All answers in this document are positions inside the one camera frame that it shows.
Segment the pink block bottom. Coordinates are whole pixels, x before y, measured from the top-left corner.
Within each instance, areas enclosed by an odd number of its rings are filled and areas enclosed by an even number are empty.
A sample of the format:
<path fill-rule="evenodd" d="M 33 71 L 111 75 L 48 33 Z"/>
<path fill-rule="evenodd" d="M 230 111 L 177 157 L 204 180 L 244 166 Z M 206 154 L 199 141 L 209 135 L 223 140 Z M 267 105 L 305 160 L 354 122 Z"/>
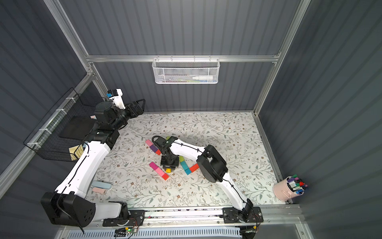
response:
<path fill-rule="evenodd" d="M 161 168 L 156 168 L 155 171 L 158 173 L 158 175 L 160 175 L 161 177 L 163 177 L 165 175 L 165 172 L 161 169 Z"/>

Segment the pink marker cup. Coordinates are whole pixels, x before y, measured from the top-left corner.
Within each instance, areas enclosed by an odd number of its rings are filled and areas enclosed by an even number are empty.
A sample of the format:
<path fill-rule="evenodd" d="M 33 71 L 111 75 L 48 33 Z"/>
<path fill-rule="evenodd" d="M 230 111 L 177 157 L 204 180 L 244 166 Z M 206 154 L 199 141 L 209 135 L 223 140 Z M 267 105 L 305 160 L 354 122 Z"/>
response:
<path fill-rule="evenodd" d="M 304 194 L 308 189 L 296 174 L 288 176 L 286 179 L 273 186 L 275 196 L 281 201 L 288 201 Z"/>

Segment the white bottle in basket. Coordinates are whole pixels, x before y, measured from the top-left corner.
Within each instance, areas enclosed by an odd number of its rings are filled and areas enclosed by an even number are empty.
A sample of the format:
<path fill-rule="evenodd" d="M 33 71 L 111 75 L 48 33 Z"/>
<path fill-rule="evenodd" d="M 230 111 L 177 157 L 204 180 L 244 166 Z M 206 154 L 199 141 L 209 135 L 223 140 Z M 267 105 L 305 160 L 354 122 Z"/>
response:
<path fill-rule="evenodd" d="M 213 80 L 212 75 L 199 75 L 199 76 L 194 76 L 193 80 L 195 81 L 202 81 L 202 82 L 208 82 Z"/>

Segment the teal rectangular block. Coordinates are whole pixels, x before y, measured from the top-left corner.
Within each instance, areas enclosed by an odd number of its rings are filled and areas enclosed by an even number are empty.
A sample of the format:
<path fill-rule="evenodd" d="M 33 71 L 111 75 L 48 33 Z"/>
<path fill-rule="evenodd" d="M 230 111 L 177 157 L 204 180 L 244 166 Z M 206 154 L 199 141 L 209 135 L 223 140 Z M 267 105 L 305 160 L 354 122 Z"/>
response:
<path fill-rule="evenodd" d="M 189 169 L 189 167 L 187 166 L 187 164 L 184 161 L 180 162 L 180 164 L 181 164 L 181 166 L 182 166 L 182 168 L 184 170 L 188 170 Z"/>

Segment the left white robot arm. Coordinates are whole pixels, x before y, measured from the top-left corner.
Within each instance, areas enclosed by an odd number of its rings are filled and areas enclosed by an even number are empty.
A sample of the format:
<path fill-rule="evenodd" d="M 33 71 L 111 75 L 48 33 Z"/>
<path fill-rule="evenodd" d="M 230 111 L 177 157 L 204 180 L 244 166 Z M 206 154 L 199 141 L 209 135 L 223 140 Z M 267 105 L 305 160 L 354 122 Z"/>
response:
<path fill-rule="evenodd" d="M 96 221 L 130 221 L 126 203 L 86 200 L 96 171 L 114 147 L 119 130 L 127 126 L 129 119 L 142 115 L 145 109 L 145 99 L 125 104 L 121 89 L 108 90 L 106 96 L 108 101 L 95 107 L 95 123 L 80 144 L 81 157 L 54 192 L 46 192 L 41 198 L 41 205 L 54 225 L 83 229 Z"/>

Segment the purple block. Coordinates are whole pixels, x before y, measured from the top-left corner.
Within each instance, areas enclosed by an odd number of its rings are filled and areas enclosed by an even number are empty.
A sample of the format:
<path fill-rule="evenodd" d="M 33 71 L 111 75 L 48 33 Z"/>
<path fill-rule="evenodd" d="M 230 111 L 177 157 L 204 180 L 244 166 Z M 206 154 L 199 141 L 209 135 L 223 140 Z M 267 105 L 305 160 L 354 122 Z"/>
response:
<path fill-rule="evenodd" d="M 155 145 L 151 145 L 149 146 L 150 149 L 153 151 L 153 152 L 157 152 L 158 151 L 158 148 L 155 146 Z"/>

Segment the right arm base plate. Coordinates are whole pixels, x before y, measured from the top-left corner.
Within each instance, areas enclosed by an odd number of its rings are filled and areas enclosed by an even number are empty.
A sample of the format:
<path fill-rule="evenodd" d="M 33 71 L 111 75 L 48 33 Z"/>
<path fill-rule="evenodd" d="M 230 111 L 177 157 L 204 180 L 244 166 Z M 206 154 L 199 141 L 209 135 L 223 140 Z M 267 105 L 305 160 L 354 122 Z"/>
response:
<path fill-rule="evenodd" d="M 226 224 L 234 223 L 262 223 L 264 221 L 260 207 L 253 207 L 247 211 L 238 210 L 233 207 L 223 208 L 222 215 L 219 216 Z"/>

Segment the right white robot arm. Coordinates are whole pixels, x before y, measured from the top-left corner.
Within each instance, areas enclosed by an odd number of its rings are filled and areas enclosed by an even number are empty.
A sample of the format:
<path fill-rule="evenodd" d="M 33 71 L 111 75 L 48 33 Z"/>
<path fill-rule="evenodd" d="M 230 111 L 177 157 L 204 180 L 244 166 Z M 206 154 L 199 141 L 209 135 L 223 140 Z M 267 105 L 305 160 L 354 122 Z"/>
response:
<path fill-rule="evenodd" d="M 234 209 L 238 210 L 243 219 L 255 216 L 254 206 L 231 178 L 227 163 L 212 145 L 206 147 L 188 144 L 175 136 L 163 138 L 159 135 L 152 137 L 151 142 L 161 152 L 163 169 L 175 169 L 179 166 L 181 157 L 196 162 L 205 179 L 217 183 L 230 199 Z"/>

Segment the pink block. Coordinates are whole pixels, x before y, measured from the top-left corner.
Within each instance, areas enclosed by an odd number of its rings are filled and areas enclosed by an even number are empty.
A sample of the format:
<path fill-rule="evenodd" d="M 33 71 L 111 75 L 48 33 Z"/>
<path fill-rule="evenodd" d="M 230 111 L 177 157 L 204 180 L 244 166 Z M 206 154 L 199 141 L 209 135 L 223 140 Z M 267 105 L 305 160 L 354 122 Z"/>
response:
<path fill-rule="evenodd" d="M 165 175 L 165 172 L 161 169 L 161 168 L 156 168 L 155 171 L 158 173 L 158 175 L 160 175 L 161 177 L 163 177 Z"/>
<path fill-rule="evenodd" d="M 153 145 L 152 141 L 151 141 L 151 140 L 149 140 L 149 139 L 148 139 L 148 140 L 146 140 L 145 142 L 146 142 L 146 144 L 147 144 L 149 147 Z"/>

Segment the red block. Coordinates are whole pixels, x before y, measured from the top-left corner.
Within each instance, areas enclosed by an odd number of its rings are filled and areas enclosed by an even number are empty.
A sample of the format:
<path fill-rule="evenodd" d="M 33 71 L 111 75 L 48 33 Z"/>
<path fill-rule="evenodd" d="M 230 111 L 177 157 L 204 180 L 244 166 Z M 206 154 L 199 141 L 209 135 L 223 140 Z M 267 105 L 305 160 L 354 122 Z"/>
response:
<path fill-rule="evenodd" d="M 195 172 L 197 169 L 199 169 L 199 165 L 198 164 L 195 164 L 192 167 L 190 167 L 190 171 L 191 172 Z"/>

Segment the pastel eraser blocks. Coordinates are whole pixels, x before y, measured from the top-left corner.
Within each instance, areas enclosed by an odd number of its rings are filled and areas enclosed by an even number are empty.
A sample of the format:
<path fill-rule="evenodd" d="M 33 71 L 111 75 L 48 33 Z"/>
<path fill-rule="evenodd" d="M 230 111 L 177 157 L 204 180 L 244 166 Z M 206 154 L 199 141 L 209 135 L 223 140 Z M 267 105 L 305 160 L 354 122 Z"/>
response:
<path fill-rule="evenodd" d="M 110 183 L 102 182 L 102 181 L 93 181 L 91 184 L 92 192 L 99 193 L 99 194 L 105 194 L 107 190 L 110 190 L 112 188 L 112 185 Z"/>

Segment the magenta block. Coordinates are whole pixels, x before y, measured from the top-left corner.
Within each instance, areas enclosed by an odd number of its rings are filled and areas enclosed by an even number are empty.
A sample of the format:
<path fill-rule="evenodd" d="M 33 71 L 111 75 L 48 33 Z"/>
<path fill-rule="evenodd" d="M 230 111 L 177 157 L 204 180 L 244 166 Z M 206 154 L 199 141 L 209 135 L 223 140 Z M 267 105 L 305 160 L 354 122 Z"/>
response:
<path fill-rule="evenodd" d="M 149 164 L 149 166 L 153 169 L 153 170 L 157 170 L 158 166 L 154 163 L 154 162 L 151 162 Z"/>

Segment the yellow sticky note pad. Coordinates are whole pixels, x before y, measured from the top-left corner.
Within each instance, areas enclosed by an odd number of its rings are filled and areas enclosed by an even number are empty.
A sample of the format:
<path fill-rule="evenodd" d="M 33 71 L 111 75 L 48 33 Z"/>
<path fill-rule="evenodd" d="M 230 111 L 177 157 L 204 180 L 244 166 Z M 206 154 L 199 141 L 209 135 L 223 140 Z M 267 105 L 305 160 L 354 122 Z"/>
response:
<path fill-rule="evenodd" d="M 70 159 L 72 161 L 79 160 L 84 153 L 84 147 L 80 144 L 69 148 Z"/>

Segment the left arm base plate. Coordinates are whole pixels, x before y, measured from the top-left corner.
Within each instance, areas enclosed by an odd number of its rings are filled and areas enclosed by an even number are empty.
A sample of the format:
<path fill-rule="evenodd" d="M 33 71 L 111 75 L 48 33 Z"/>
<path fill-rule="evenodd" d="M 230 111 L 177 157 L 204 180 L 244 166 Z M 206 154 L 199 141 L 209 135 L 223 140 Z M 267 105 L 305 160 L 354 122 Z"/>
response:
<path fill-rule="evenodd" d="M 105 219 L 103 227 L 133 227 L 141 226 L 145 219 L 144 210 L 130 210 L 128 216 L 119 216 L 114 219 Z"/>

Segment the black pad in basket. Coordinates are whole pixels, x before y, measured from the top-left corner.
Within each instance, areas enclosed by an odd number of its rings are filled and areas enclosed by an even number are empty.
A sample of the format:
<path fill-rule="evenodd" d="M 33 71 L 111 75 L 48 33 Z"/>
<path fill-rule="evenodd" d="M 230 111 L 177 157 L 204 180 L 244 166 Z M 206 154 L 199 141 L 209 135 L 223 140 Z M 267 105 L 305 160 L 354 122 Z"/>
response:
<path fill-rule="evenodd" d="M 90 117 L 73 116 L 59 133 L 61 138 L 66 139 L 84 139 L 93 129 L 95 119 Z"/>

